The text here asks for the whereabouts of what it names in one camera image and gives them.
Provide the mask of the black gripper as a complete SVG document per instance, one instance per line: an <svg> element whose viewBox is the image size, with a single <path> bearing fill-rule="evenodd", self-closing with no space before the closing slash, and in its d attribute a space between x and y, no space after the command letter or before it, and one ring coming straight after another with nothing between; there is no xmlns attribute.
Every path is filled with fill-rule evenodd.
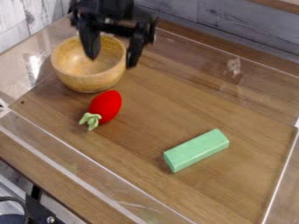
<svg viewBox="0 0 299 224"><path fill-rule="evenodd" d="M155 42L157 17L135 6L135 0L69 0L69 21L79 31L84 53L91 60L99 56L101 32L129 36L132 27L125 23L144 25L145 32L136 30L125 52L125 68L136 66L144 41Z"/></svg>

